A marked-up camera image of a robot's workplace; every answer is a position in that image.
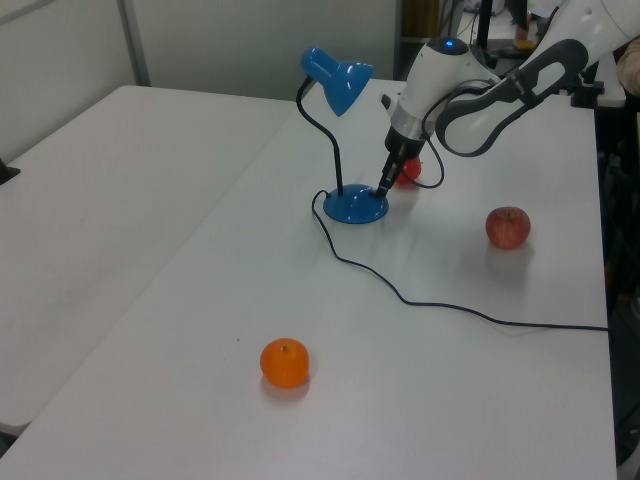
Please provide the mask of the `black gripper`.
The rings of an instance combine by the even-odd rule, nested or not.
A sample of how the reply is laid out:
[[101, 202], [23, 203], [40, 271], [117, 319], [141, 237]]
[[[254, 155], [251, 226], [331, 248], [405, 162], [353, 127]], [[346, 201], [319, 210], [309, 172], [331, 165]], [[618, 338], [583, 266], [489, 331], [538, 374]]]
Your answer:
[[402, 176], [404, 160], [418, 157], [425, 143], [426, 140], [423, 138], [407, 138], [392, 126], [389, 127], [384, 142], [389, 156], [382, 169], [381, 179], [375, 192], [376, 197], [387, 195], [389, 189]]

